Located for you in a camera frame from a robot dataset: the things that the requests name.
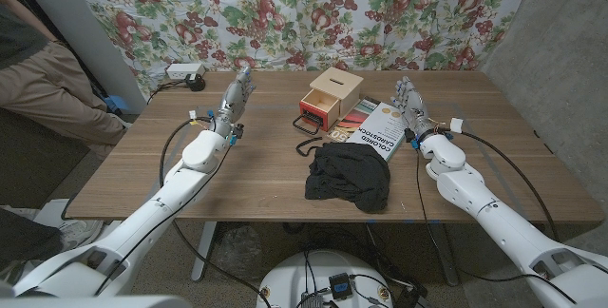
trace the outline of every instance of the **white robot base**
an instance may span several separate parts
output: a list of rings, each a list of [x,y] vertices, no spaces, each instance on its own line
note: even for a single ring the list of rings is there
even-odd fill
[[[282,261],[266,275],[259,289],[267,295],[266,298],[273,308],[296,307],[306,296],[307,282],[308,293],[311,294],[314,292],[315,282],[317,291],[330,288],[330,277],[344,273],[369,276],[378,279],[384,285],[373,279],[357,276],[351,279],[352,295],[343,299],[333,299],[332,291],[328,290],[318,294],[324,302],[333,300],[340,308],[362,308],[372,305],[366,298],[374,298],[392,308],[392,300],[386,289],[387,283],[376,270],[359,258],[340,251],[314,250],[308,254],[308,262],[312,268],[314,281],[311,269],[306,265],[304,253],[298,253]],[[308,298],[299,307],[317,306],[314,298]],[[256,308],[266,308],[261,298],[257,299]]]

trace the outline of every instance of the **fruit pattern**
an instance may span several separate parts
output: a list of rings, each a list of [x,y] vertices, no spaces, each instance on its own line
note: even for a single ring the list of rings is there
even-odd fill
[[[177,62],[210,70],[471,70],[521,0],[86,0],[144,95]]]

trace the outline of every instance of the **book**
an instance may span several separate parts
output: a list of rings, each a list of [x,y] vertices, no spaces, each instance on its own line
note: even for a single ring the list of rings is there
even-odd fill
[[[332,132],[328,135],[336,142],[346,142],[356,129],[370,116],[370,114],[380,105],[380,102],[370,98],[363,98],[349,114],[336,124]]]
[[[330,133],[337,142],[369,144],[386,161],[405,137],[406,125],[393,106],[365,97]]]

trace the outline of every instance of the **table leg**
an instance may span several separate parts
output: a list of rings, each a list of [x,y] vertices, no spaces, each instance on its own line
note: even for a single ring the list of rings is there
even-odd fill
[[[449,248],[449,242],[447,241],[446,226],[442,223],[432,223],[429,227],[433,232],[433,237],[435,238],[439,252],[442,255],[437,255],[437,257],[444,270],[444,278],[446,279],[447,285],[457,286],[459,284],[458,273],[453,265],[454,257],[452,256],[452,251]]]
[[[200,235],[198,251],[203,257],[207,259],[209,259],[209,250],[211,250],[211,244],[213,242],[213,237],[216,234],[217,225],[217,221],[206,221],[204,226],[202,227],[202,234]],[[199,258],[196,257],[194,259],[194,265],[192,266],[192,275],[190,275],[190,278],[193,281],[201,281],[205,267],[205,262],[199,260]]]

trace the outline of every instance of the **person's leg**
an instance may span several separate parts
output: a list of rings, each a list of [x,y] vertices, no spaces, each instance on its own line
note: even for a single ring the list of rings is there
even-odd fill
[[[64,88],[83,104],[103,112],[106,111],[107,105],[93,94],[86,74],[68,48],[56,43],[49,43],[44,52],[47,54],[46,61],[56,71],[54,76],[48,78],[53,84]]]
[[[91,108],[49,78],[59,76],[48,63],[48,47],[0,70],[0,106],[27,116],[64,136],[83,140],[100,157],[123,136],[121,123]]]
[[[0,264],[11,260],[45,260],[64,247],[61,231],[0,208]]]

